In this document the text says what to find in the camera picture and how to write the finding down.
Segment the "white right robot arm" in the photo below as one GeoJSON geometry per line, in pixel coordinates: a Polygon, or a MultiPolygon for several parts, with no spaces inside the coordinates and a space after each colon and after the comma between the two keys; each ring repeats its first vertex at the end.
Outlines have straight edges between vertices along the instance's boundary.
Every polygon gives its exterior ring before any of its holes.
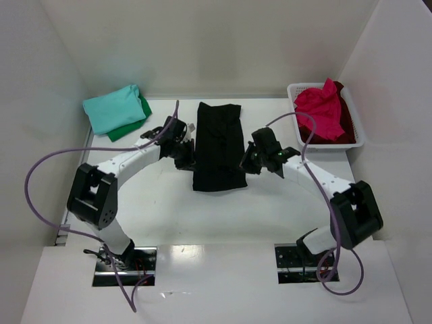
{"type": "Polygon", "coordinates": [[[371,186],[350,182],[303,159],[292,147],[282,148],[271,128],[252,133],[252,141],[240,162],[249,174],[260,174],[262,168],[301,188],[331,205],[337,224],[313,229],[296,241],[298,254],[306,260],[340,245],[352,250],[383,227],[383,219],[371,186]]]}

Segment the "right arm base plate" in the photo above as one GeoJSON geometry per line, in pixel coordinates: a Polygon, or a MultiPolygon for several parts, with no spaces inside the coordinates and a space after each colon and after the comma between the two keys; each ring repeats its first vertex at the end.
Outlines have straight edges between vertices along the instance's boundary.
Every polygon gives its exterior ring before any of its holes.
{"type": "Polygon", "coordinates": [[[275,262],[278,284],[302,284],[319,282],[316,274],[318,262],[325,252],[313,255],[304,260],[297,251],[295,244],[276,244],[275,262]]]}

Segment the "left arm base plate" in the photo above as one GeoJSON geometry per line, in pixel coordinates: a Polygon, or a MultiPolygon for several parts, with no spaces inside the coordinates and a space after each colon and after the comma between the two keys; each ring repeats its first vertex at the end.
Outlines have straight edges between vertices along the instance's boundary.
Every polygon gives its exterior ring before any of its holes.
{"type": "MultiPolygon", "coordinates": [[[[107,253],[100,248],[98,252],[84,249],[85,254],[96,256],[96,264],[94,268],[94,276],[92,281],[93,287],[115,287],[118,282],[115,278],[115,271],[107,253]]],[[[116,269],[119,278],[124,286],[134,286],[139,280],[146,279],[143,286],[154,286],[155,284],[155,269],[157,262],[156,247],[136,247],[132,260],[127,265],[116,264],[116,269]]]]}

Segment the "black t shirt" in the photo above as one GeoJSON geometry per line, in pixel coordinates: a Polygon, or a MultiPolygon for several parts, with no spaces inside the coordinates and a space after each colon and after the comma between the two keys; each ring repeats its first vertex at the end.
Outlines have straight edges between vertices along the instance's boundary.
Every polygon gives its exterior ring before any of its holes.
{"type": "Polygon", "coordinates": [[[196,165],[192,178],[194,191],[221,192],[247,187],[246,175],[240,169],[245,153],[240,113],[239,105],[199,104],[196,165]]]}

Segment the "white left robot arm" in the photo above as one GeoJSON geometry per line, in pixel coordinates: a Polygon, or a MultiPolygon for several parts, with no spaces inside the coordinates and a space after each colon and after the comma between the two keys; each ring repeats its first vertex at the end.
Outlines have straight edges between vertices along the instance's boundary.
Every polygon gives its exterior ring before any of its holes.
{"type": "Polygon", "coordinates": [[[119,189],[163,158],[172,158],[179,170],[191,171],[195,164],[193,131],[193,124],[169,116],[164,126],[142,134],[129,151],[98,165],[83,163],[77,169],[67,209],[107,245],[117,266],[126,268],[135,258],[135,244],[116,219],[119,189]]]}

